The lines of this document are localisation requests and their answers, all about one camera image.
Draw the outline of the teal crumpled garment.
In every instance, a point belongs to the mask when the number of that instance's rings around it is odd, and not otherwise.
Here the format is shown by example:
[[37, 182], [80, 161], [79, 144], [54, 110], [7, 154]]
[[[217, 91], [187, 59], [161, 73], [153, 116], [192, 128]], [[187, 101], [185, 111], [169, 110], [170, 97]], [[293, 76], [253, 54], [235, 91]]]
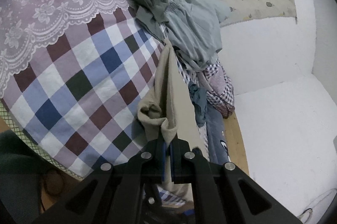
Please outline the teal crumpled garment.
[[189, 96], [194, 106], [196, 124], [198, 127], [203, 127], [206, 123], [206, 113], [207, 113], [206, 90], [190, 81]]

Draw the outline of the wooden bed frame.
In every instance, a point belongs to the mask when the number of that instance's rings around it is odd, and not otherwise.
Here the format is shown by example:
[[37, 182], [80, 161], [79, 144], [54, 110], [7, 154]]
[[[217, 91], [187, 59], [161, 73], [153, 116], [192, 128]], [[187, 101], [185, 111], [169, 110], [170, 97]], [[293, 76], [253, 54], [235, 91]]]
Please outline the wooden bed frame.
[[246, 150], [235, 112], [223, 121], [225, 125], [225, 137], [229, 150], [229, 157], [232, 162], [249, 175]]

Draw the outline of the light blue denim jacket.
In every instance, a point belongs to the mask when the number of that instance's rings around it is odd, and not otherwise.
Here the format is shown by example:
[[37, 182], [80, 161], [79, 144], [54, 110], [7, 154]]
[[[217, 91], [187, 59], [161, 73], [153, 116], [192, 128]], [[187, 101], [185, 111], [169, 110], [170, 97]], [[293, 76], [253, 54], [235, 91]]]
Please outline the light blue denim jacket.
[[165, 16], [168, 39], [187, 69], [201, 72], [217, 61], [229, 5], [221, 0], [168, 0]]

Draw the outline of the checkered dotted quilt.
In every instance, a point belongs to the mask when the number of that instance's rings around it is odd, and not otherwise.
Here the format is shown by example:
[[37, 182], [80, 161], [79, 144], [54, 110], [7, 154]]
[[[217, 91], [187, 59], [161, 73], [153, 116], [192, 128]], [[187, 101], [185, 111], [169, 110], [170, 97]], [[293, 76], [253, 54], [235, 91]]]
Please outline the checkered dotted quilt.
[[215, 64], [197, 73], [201, 85], [206, 89], [207, 101], [223, 116], [228, 118], [235, 110], [234, 87], [218, 56]]

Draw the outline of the checkered plaid bed sheet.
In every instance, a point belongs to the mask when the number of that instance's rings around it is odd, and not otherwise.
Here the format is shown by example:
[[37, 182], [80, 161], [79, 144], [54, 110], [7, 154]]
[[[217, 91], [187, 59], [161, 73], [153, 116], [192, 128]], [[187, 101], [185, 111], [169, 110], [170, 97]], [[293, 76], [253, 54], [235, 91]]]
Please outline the checkered plaid bed sheet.
[[165, 45], [132, 0], [1, 0], [1, 106], [16, 135], [82, 180], [144, 151], [140, 100]]

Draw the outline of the beige t-shirt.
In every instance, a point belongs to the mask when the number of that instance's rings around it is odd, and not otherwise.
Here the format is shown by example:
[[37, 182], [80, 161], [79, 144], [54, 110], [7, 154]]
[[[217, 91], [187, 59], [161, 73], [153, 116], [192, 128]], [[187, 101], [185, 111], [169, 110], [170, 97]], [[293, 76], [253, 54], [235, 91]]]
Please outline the beige t-shirt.
[[189, 88], [178, 71], [177, 58], [168, 39], [159, 56], [154, 86], [138, 104], [137, 118], [148, 141], [161, 135], [169, 146], [174, 137], [178, 137], [207, 156], [205, 141], [195, 121]]

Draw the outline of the dark blue cartoon pillow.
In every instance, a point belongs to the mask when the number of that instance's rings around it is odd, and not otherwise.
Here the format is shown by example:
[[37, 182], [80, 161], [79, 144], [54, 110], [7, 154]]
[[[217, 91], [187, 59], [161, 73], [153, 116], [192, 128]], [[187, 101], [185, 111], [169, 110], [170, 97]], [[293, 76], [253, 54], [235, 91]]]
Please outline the dark blue cartoon pillow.
[[211, 104], [207, 104], [206, 127], [210, 162], [223, 165], [230, 162], [223, 117]]

